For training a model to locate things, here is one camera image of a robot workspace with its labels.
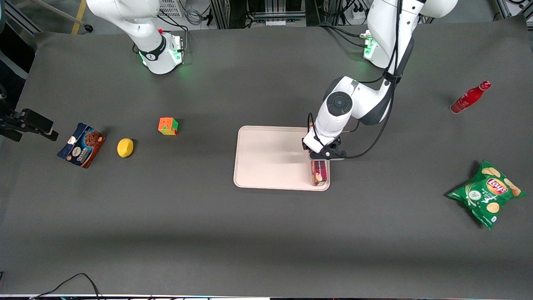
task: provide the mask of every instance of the bottle cap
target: bottle cap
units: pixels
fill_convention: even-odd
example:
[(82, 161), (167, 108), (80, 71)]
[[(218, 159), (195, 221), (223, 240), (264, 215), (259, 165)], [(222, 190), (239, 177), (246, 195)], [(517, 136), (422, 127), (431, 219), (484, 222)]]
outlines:
[(486, 91), (490, 88), (490, 81), (483, 81), (480, 85), (479, 85), (479, 88), (482, 89), (483, 91)]

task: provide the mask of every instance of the wheel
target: wheel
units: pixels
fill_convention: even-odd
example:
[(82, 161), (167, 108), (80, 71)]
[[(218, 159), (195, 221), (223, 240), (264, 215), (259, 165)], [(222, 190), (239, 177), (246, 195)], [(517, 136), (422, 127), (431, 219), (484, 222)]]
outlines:
[(91, 24), (85, 24), (83, 26), (87, 32), (93, 32), (93, 26)]

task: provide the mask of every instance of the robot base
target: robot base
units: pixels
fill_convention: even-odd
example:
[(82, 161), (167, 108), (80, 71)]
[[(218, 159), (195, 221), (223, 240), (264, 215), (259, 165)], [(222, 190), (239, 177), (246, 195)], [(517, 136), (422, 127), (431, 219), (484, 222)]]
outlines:
[(166, 49), (159, 55), (157, 60), (149, 60), (142, 54), (142, 63), (154, 74), (166, 74), (176, 66), (183, 63), (183, 46), (179, 36), (162, 33), (166, 39)]

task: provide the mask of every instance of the cable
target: cable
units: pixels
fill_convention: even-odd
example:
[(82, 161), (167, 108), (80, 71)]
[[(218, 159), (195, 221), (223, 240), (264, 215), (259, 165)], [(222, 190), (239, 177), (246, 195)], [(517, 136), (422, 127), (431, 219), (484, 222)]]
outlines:
[(345, 37), (343, 34), (346, 34), (346, 35), (349, 35), (349, 36), (357, 36), (357, 37), (359, 37), (359, 35), (351, 34), (351, 33), (347, 32), (345, 30), (342, 30), (342, 29), (337, 28), (337, 27), (332, 26), (332, 25), (319, 24), (317, 26), (318, 27), (322, 27), (322, 28), (329, 28), (329, 29), (333, 30), (333, 32), (338, 34), (341, 38), (345, 39), (348, 43), (350, 43), (350, 44), (352, 44), (354, 46), (357, 46), (357, 47), (366, 48), (366, 45), (354, 43), (351, 40), (349, 40), (347, 37)]
[(378, 79), (372, 80), (372, 81), (358, 81), (359, 83), (375, 83), (383, 79), (383, 75), (381, 75)]
[(494, 14), (494, 18), (492, 18), (492, 21), (493, 21), (493, 22), (496, 20), (496, 17), (498, 16), (499, 13), (500, 13), (500, 12), (497, 12), (497, 13)]
[(341, 134), (343, 134), (343, 133), (352, 133), (352, 132), (356, 132), (356, 131), (357, 131), (357, 128), (359, 128), (359, 124), (361, 124), (361, 121), (357, 120), (357, 125), (356, 125), (356, 128), (355, 128), (354, 130), (343, 131), (343, 132), (341, 132)]
[(211, 5), (209, 5), (209, 6), (205, 9), (205, 11), (204, 11), (203, 13), (201, 13), (201, 14), (204, 15), (204, 13), (205, 13), (208, 9), (210, 9), (210, 8), (211, 8)]
[(352, 36), (352, 37), (359, 37), (358, 34), (355, 34), (355, 33), (349, 33), (348, 31), (342, 29), (342, 28), (338, 28), (338, 27), (335, 27), (333, 25), (330, 25), (330, 24), (318, 24), (317, 25), (318, 27), (325, 27), (325, 28), (331, 28), (331, 29), (334, 29), (334, 30), (338, 30), (342, 33), (344, 33), (345, 35), (348, 35), (348, 36)]
[(172, 19), (168, 14), (166, 14), (163, 10), (159, 10), (165, 17), (167, 17), (169, 20), (172, 20), (174, 23), (170, 23), (169, 21), (161, 18), (159, 15), (157, 15), (157, 17), (167, 23), (167, 24), (170, 24), (172, 26), (178, 26), (180, 27), (181, 29), (183, 29), (185, 31), (185, 46), (183, 46), (183, 50), (187, 50), (187, 48), (189, 47), (189, 27), (185, 26), (185, 25), (179, 25), (174, 19)]
[(55, 289), (53, 289), (53, 290), (51, 290), (51, 291), (47, 291), (46, 293), (42, 293), (42, 294), (40, 294), (40, 295), (38, 295), (38, 296), (30, 297), (28, 300), (34, 300), (34, 299), (37, 299), (37, 298), (42, 297), (42, 296), (44, 296), (44, 295), (51, 294), (51, 293), (55, 292), (56, 290), (58, 290), (63, 284), (69, 282), (70, 280), (74, 279), (75, 277), (78, 277), (79, 275), (83, 275), (83, 276), (85, 276), (85, 277), (89, 280), (89, 282), (90, 282), (91, 285), (93, 286), (94, 293), (96, 294), (96, 298), (97, 298), (98, 300), (100, 300), (100, 296), (99, 296), (99, 295), (102, 295), (102, 294), (100, 293), (100, 291), (98, 291), (98, 288), (97, 288), (96, 285), (94, 284), (94, 281), (93, 281), (93, 280), (92, 280), (87, 274), (85, 274), (85, 273), (78, 273), (78, 274), (72, 276), (71, 278), (69, 278), (69, 279), (63, 281), (62, 283), (60, 283), (58, 286), (55, 287)]
[[(393, 75), (395, 75), (395, 76), (398, 75), (397, 74), (398, 73), (398, 56), (399, 56), (399, 54), (398, 54), (398, 52), (399, 52), (398, 51), (398, 35), (399, 35), (399, 31), (400, 31), (400, 13), (401, 13), (401, 8), (402, 8), (402, 0), (398, 0), (397, 7), (396, 7), (396, 33), (395, 33), (396, 41), (394, 43), (394, 48), (393, 48), (392, 53), (391, 53), (391, 59), (389, 61), (389, 65), (385, 69), (385, 70), (388, 70), (390, 68), (390, 66), (392, 65), (392, 61), (394, 60)], [(396, 90), (396, 83), (391, 83), (390, 89), (392, 89), (392, 90), (391, 90), (391, 100), (389, 102), (389, 110), (387, 111), (387, 114), (385, 116), (385, 120), (383, 121), (383, 125), (381, 126), (381, 129), (379, 130), (379, 133), (377, 134), (376, 138), (374, 139), (374, 142), (370, 145), (370, 147), (368, 147), (368, 149), (366, 149), (364, 152), (362, 152), (360, 154), (357, 154), (357, 155), (353, 155), (353, 156), (345, 156), (345, 155), (342, 155), (342, 154), (339, 154), (339, 153), (335, 153), (333, 151), (329, 151), (331, 154), (333, 154), (333, 155), (335, 155), (335, 156), (337, 156), (339, 158), (343, 158), (343, 159), (356, 159), (356, 158), (359, 158), (359, 157), (367, 154), (368, 152), (370, 152), (370, 150), (372, 150), (372, 148), (374, 148), (374, 146), (379, 141), (379, 138), (381, 137), (381, 134), (385, 130), (385, 127), (387, 126), (387, 123), (389, 121), (389, 117), (390, 117), (391, 112), (392, 112), (392, 105), (394, 103), (394, 92)], [(309, 120), (311, 120), (311, 124), (314, 125), (313, 114), (309, 113), (307, 118), (308, 118), (308, 124), (310, 124)], [(320, 143), (320, 145), (323, 148), (326, 148), (327, 146), (322, 143), (320, 138), (318, 138), (316, 126), (313, 126), (313, 132), (314, 132), (315, 139)]]
[(254, 22), (255, 14), (256, 14), (256, 13), (257, 13), (257, 8), (255, 8), (254, 14), (253, 14), (250, 18), (248, 18), (248, 13), (246, 13), (246, 17), (247, 17), (248, 19), (250, 19), (250, 24), (245, 25), (244, 28), (251, 28), (251, 27), (252, 27), (252, 23)]
[(347, 11), (350, 8), (350, 6), (352, 6), (352, 4), (354, 4), (355, 2), (356, 2), (356, 0), (351, 0), (351, 1), (347, 0), (346, 1), (346, 6), (344, 8), (342, 8), (338, 12), (332, 12), (332, 11), (326, 12), (323, 8), (320, 8), (320, 7), (318, 8), (318, 12), (320, 12), (320, 14), (325, 15), (325, 16), (330, 17), (330, 18), (331, 17), (338, 17), (339, 15), (341, 15), (345, 11)]
[(192, 8), (192, 6), (190, 9), (186, 9), (185, 6), (183, 6), (183, 3), (181, 3), (181, 0), (178, 0), (178, 1), (180, 2), (181, 8), (183, 8), (183, 14), (185, 16), (185, 19), (187, 19), (187, 22), (189, 22), (191, 25), (197, 26), (197, 25), (200, 25), (204, 21), (205, 11), (204, 13), (200, 13), (199, 11)]

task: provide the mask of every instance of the rubik's cube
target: rubik's cube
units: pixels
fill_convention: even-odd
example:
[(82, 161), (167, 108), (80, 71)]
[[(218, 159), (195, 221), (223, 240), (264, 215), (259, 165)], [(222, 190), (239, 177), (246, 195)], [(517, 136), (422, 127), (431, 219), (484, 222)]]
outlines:
[(158, 130), (166, 136), (175, 136), (177, 134), (177, 121), (171, 117), (160, 118)]

